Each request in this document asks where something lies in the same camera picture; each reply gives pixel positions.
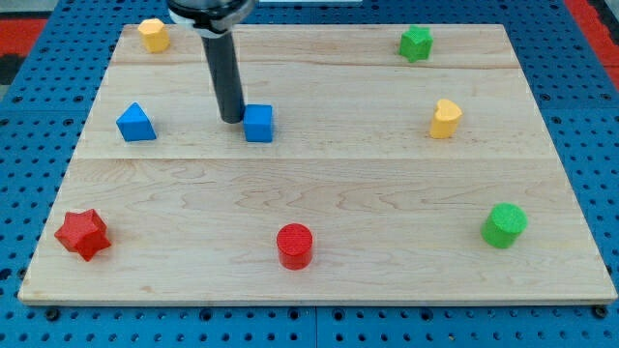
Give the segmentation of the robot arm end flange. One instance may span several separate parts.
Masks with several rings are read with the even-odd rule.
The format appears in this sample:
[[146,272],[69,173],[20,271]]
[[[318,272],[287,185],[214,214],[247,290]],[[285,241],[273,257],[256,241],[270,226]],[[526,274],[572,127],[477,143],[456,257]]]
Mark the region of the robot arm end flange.
[[167,0],[171,20],[201,37],[216,39],[243,22],[257,0]]

